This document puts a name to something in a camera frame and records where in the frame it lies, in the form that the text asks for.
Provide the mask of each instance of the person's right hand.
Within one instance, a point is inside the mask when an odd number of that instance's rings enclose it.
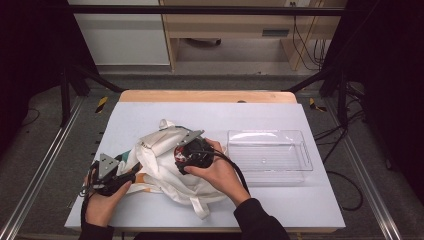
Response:
[[[222,152],[219,142],[207,138],[206,142],[215,150]],[[184,171],[208,181],[218,191],[227,195],[236,206],[250,198],[249,193],[244,189],[237,177],[234,168],[219,156],[214,157],[212,165],[208,168],[186,166]]]

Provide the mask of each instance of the white bag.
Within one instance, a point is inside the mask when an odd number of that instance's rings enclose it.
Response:
[[[179,172],[175,165],[174,149],[188,130],[166,120],[162,120],[159,127],[159,131],[139,140],[129,152],[127,161],[121,162],[117,175],[140,162],[143,167],[136,176],[142,180],[132,184],[128,193],[146,188],[149,192],[163,192],[176,202],[193,205],[199,218],[206,218],[210,213],[207,203],[223,200],[226,195],[200,177]]]

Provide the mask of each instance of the white cabinet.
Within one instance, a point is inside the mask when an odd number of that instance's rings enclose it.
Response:
[[[71,5],[159,5],[157,0],[68,0]],[[160,14],[75,14],[96,65],[169,65]]]

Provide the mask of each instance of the metal rail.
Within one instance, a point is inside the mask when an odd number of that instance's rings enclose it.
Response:
[[[20,227],[22,226],[22,223],[24,222],[32,204],[35,201],[35,198],[40,192],[40,189],[44,183],[44,180],[46,179],[51,167],[53,166],[53,163],[55,162],[56,157],[60,149],[62,148],[63,143],[65,142],[75,122],[75,119],[77,118],[79,114],[79,111],[81,109],[83,102],[84,102],[84,97],[77,97],[72,107],[72,110],[71,110],[72,115],[69,121],[67,122],[65,126],[59,129],[55,139],[50,145],[49,150],[44,156],[43,161],[38,167],[37,172],[35,173],[34,177],[29,183],[21,200],[19,201],[18,205],[16,206],[14,212],[10,216],[7,223],[2,227],[0,232],[0,240],[15,239]]]
[[[326,105],[328,106],[329,112],[333,117],[333,120],[336,124],[339,124],[336,108],[332,101],[329,101],[325,98]],[[371,179],[368,171],[366,170],[364,164],[362,163],[361,157],[359,156],[349,134],[344,138],[344,146],[350,155],[349,159],[351,161],[353,170],[358,177],[358,180],[361,184],[364,195],[367,197],[368,202],[371,206],[371,209],[374,212],[374,215],[377,219],[377,222],[381,228],[381,231],[384,234],[384,237],[387,240],[401,240],[402,236],[392,219],[392,216],[389,213],[389,210],[386,207],[380,193],[377,190],[377,187],[374,184],[374,181]]]

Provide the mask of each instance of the white tabletop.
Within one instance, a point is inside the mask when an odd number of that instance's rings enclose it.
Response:
[[[95,156],[130,150],[137,140],[157,131],[161,119],[192,130],[203,137],[227,143],[228,130],[300,130],[313,171],[303,183],[284,187],[250,187],[268,214],[288,231],[332,232],[344,228],[339,206],[325,173],[305,113],[300,104],[280,103],[117,103]],[[80,228],[82,198],[77,197],[65,227]],[[238,230],[229,200],[209,204],[210,216],[201,220],[192,206],[173,202],[160,193],[138,192],[119,203],[111,226],[125,231],[232,231]]]

